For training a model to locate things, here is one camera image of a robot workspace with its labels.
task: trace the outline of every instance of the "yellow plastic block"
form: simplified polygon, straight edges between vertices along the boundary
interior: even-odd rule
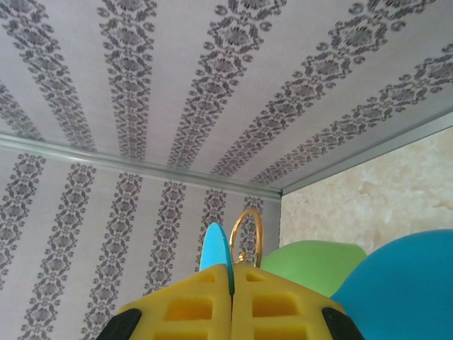
[[[142,311],[130,340],[230,340],[227,268],[217,265],[125,305]]]
[[[332,340],[322,315],[338,304],[247,264],[234,265],[231,340]]]

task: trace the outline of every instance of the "green balloon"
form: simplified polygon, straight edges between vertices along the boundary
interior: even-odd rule
[[[366,257],[355,244],[300,241],[264,257],[261,269],[330,297]]]

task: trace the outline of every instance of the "ceiling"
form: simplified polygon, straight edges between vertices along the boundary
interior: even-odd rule
[[[0,0],[0,132],[284,188],[453,108],[450,0]]]

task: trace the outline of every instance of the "damask pattern stripe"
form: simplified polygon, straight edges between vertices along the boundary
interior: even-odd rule
[[[404,74],[398,82],[380,90],[377,97],[370,97],[362,105],[357,105],[352,109],[352,115],[336,120],[260,172],[252,181],[266,184],[277,181],[329,150],[390,120],[407,107],[419,104],[427,95],[441,91],[442,85],[453,82],[453,44],[444,47],[442,52],[441,57],[427,58],[415,66],[414,74]]]
[[[85,314],[81,330],[83,340],[96,339],[116,309],[115,301],[121,284],[141,182],[142,177],[138,175],[121,174],[116,185],[111,220],[105,233],[106,241],[101,246],[103,255],[96,266],[96,278],[88,303],[89,311]]]
[[[221,225],[224,223],[224,209],[226,202],[226,193],[221,190],[209,189],[206,190],[205,207],[203,208],[203,217],[201,219],[202,226],[200,228],[201,234],[198,237],[198,243],[200,244],[197,248],[197,266],[195,271],[200,269],[201,262],[201,251],[203,248],[203,242],[205,240],[206,230],[211,223],[216,222]]]
[[[31,119],[0,81],[0,117],[19,137],[44,141]]]
[[[154,43],[149,37],[154,32],[149,19],[156,15],[157,4],[150,0],[103,3],[98,14],[105,19],[100,27],[107,39],[103,46],[120,153],[144,160]]]
[[[272,142],[289,124],[320,101],[336,86],[336,82],[352,73],[356,64],[365,61],[367,52],[376,52],[387,43],[390,31],[400,31],[406,23],[401,19],[419,14],[435,0],[384,1],[369,0],[366,5],[354,4],[349,21],[339,21],[328,32],[330,43],[320,42],[316,56],[308,56],[302,69],[285,82],[282,92],[275,94],[253,123],[233,143],[215,165],[211,174],[231,177],[259,151]]]
[[[13,262],[44,163],[45,159],[40,156],[20,154],[14,164],[11,182],[6,187],[4,203],[0,207],[0,290]]]
[[[47,242],[49,247],[45,250],[40,266],[42,270],[30,299],[31,307],[25,313],[26,323],[21,327],[23,333],[18,340],[50,340],[95,172],[92,166],[71,165],[59,212],[55,216],[56,225],[52,227],[53,233]]]
[[[256,208],[260,215],[263,215],[264,200],[261,198],[251,196],[245,197],[244,203],[244,210]],[[255,221],[251,216],[246,217],[239,231],[239,248],[241,252],[245,252],[250,256],[248,262],[253,263],[255,261],[256,226]]]
[[[176,240],[179,235],[179,221],[183,214],[185,186],[182,183],[165,182],[161,197],[162,208],[159,209],[159,219],[154,233],[156,239],[151,250],[144,295],[164,288],[170,283],[176,255]]]
[[[207,54],[200,56],[193,90],[189,92],[184,113],[173,141],[169,166],[189,169],[201,146],[227,104],[251,62],[249,53],[260,49],[272,24],[266,21],[278,16],[286,0],[229,0],[228,8],[217,6],[215,13],[223,19],[212,22],[207,31],[211,41],[204,44]]]
[[[54,32],[47,23],[45,7],[34,0],[2,1],[0,19],[6,33],[15,39],[23,62],[33,74],[45,100],[56,116],[72,147],[95,151],[91,131],[86,122],[76,88],[71,84],[68,66],[57,51],[61,50]]]

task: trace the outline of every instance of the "gold ring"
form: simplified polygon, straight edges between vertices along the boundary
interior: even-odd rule
[[[241,224],[247,216],[253,216],[255,220],[256,228],[256,248],[255,248],[255,267],[260,268],[261,258],[263,257],[263,222],[261,220],[260,213],[256,208],[247,208],[245,209],[234,223],[233,231],[229,238],[229,249],[231,252],[231,258],[233,259],[234,264],[241,264],[244,261],[249,259],[249,256],[246,252],[242,251],[239,254],[239,258],[234,260],[234,241],[236,240],[237,233],[241,228]]]

